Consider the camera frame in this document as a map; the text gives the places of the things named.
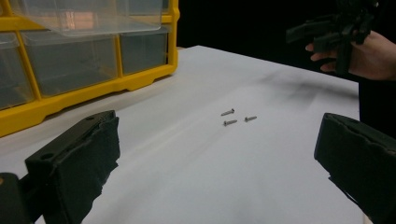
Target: human hand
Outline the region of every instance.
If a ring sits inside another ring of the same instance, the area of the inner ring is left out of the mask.
[[[351,44],[348,70],[350,74],[371,80],[396,80],[396,44],[375,31],[367,35],[362,45],[355,42]],[[313,52],[313,43],[308,44],[305,49]],[[317,52],[311,56],[314,62],[328,58],[336,59],[337,49]],[[323,64],[320,70],[334,72],[335,62]]]

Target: table surface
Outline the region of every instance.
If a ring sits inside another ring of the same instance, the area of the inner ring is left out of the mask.
[[[170,77],[0,138],[0,171],[23,177],[25,158],[106,110],[120,117],[119,167],[84,224],[363,223],[314,159],[324,113],[359,118],[355,82],[218,49],[181,49]]]

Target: yellow storage organizer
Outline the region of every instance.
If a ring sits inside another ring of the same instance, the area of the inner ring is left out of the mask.
[[[163,1],[160,30],[82,37],[76,44],[17,16],[8,0],[0,0],[0,8],[0,137],[35,126],[71,105],[145,87],[177,69],[178,0]],[[40,41],[41,35],[54,35],[54,42]],[[86,60],[88,70],[97,72],[85,76],[88,84],[75,83],[70,74],[62,79],[67,65],[51,64],[62,49],[68,54],[64,63],[71,64],[75,74],[75,58]],[[53,82],[51,74],[61,79]]]

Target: metal screw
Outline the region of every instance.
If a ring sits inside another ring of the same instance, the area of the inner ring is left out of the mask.
[[[232,123],[236,123],[236,119],[233,119],[233,120],[230,120],[230,121],[224,121],[224,126],[227,126],[227,125],[232,124]]]
[[[222,113],[221,115],[224,116],[224,115],[228,115],[228,114],[233,114],[233,112],[235,112],[235,111],[233,109],[231,109],[227,112]]]
[[[245,121],[246,122],[248,122],[248,121],[250,121],[250,120],[253,120],[253,119],[256,119],[257,117],[256,116],[254,116],[254,117],[250,117],[250,118],[248,118],[248,117],[245,117]]]

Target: screw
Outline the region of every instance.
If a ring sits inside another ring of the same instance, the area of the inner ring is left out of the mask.
[[[233,119],[233,120],[230,120],[230,121],[224,121],[224,126],[227,126],[227,125],[232,124],[232,123],[236,123],[236,119]]]
[[[250,118],[248,118],[248,117],[245,117],[245,121],[246,122],[248,122],[248,121],[250,121],[250,120],[253,120],[253,119],[256,119],[257,117],[256,116],[254,116],[254,117],[250,117]]]
[[[233,114],[233,112],[234,112],[234,110],[231,109],[231,110],[229,110],[227,112],[222,113],[221,115],[224,116],[224,115],[228,115],[228,114]]]

